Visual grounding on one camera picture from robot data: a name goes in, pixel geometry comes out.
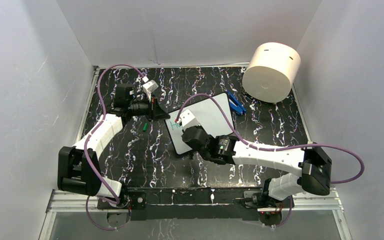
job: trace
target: blue clamp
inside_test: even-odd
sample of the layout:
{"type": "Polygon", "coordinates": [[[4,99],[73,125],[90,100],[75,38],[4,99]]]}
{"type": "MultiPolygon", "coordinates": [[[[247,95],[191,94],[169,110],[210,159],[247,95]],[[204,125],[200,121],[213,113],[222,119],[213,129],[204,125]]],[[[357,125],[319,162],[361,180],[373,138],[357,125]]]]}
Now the blue clamp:
{"type": "Polygon", "coordinates": [[[242,114],[247,112],[245,107],[242,106],[242,104],[233,96],[231,92],[226,91],[226,93],[229,99],[229,106],[232,111],[234,111],[239,116],[242,116],[242,114]]]}

